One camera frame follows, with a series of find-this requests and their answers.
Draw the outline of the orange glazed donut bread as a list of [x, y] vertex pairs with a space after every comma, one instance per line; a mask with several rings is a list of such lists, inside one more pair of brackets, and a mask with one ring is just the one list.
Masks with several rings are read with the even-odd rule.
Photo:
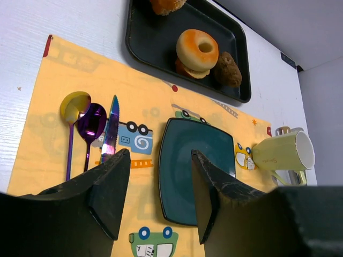
[[216, 65], [219, 47], [216, 40], [209, 34], [197, 29], [187, 29], [177, 40], [176, 53], [187, 68], [205, 72]]

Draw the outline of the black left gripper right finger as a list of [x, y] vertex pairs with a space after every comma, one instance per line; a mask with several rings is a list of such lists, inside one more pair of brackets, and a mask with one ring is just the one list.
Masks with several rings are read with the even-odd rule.
[[214, 165], [193, 150], [192, 182], [201, 244], [278, 244], [276, 208], [270, 194]]

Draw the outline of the silver metal tongs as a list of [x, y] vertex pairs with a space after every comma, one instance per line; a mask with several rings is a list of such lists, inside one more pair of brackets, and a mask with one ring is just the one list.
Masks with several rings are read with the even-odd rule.
[[307, 184], [305, 171], [312, 163], [312, 144], [301, 127], [276, 129], [277, 168], [288, 170], [292, 185]]

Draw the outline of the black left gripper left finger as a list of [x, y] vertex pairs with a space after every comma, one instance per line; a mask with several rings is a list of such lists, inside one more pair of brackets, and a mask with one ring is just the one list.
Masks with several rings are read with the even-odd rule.
[[109, 160], [37, 195], [19, 197], [34, 218], [43, 217], [54, 229], [85, 229], [98, 225], [117, 240], [130, 176], [130, 152], [122, 149]]

